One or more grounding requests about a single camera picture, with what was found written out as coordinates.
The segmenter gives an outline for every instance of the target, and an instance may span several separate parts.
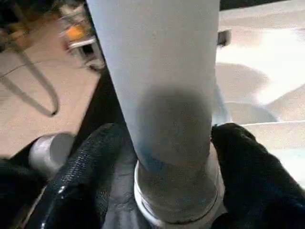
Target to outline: white pipe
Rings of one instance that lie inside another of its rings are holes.
[[[219,186],[209,153],[219,1],[88,5],[140,161],[141,203],[165,223],[201,218]]]

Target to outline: cable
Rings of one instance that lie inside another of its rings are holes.
[[[71,65],[70,65],[70,63],[69,63],[68,61],[60,60],[60,59],[46,59],[46,60],[41,60],[41,61],[33,61],[33,62],[31,62],[31,64],[39,64],[39,63],[52,62],[52,61],[54,61],[54,62],[59,62],[59,63],[63,63],[63,62],[64,62],[64,63],[66,63],[67,65],[69,65],[69,66],[71,67]],[[6,72],[6,73],[4,73],[4,74],[1,74],[1,75],[0,75],[0,78],[2,78],[2,77],[4,77],[4,76],[6,76],[6,75],[12,73],[13,71],[15,71],[15,70],[17,70],[17,69],[19,69],[19,68],[26,67],[27,65],[28,65],[27,63],[18,65],[17,67],[15,67],[15,68],[9,70],[8,72]],[[76,66],[74,66],[73,68],[75,68],[75,69],[86,69],[86,67],[76,67]]]
[[[21,48],[10,38],[9,35],[7,35],[8,41],[12,49],[18,54],[19,58],[24,62],[24,64],[8,71],[5,74],[2,74],[0,76],[0,83],[2,83],[8,90],[10,90],[12,93],[14,93],[16,96],[21,98],[25,103],[28,105],[34,107],[38,112],[42,113],[45,116],[53,117],[59,112],[60,109],[60,101],[59,97],[53,87],[53,85],[50,83],[50,81],[43,75],[43,73],[35,66],[35,64],[29,59],[29,57],[21,50]],[[46,61],[57,61],[57,60],[43,60],[38,61],[36,63],[46,62]],[[23,92],[17,85],[15,85],[11,80],[6,78],[5,76],[10,74],[11,72],[26,66],[29,71],[32,73],[32,75],[37,79],[39,84],[46,90],[46,92],[49,94],[49,97],[53,104],[53,111],[50,111],[46,109],[44,106],[39,104],[36,100],[31,98],[28,94]]]

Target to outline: sink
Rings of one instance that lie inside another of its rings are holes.
[[[217,84],[238,124],[305,120],[305,30],[231,29],[218,48]]]
[[[232,121],[256,136],[305,188],[305,1],[220,12],[231,44],[216,78]]]

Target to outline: floor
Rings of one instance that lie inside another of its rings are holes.
[[[78,59],[64,51],[59,32],[57,22],[43,23],[33,32],[34,45],[26,53],[33,62],[42,61],[37,66],[55,88],[60,98],[60,111],[54,117],[46,117],[0,84],[0,156],[16,154],[41,135],[75,134],[79,129],[99,75],[80,68]],[[21,65],[12,52],[0,53],[0,63],[1,74]],[[48,94],[25,67],[6,77],[41,105],[52,109]]]

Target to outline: gloved hand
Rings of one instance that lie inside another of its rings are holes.
[[[124,127],[100,127],[47,185],[26,229],[150,228],[134,199],[136,162]]]
[[[228,211],[213,229],[305,228],[304,191],[249,131],[233,123],[214,126],[212,143]]]
[[[29,210],[44,184],[45,180],[34,170],[18,165],[12,160],[0,158],[0,227],[2,229],[12,228],[22,221],[22,217],[26,216],[22,214],[22,210],[24,213]]]

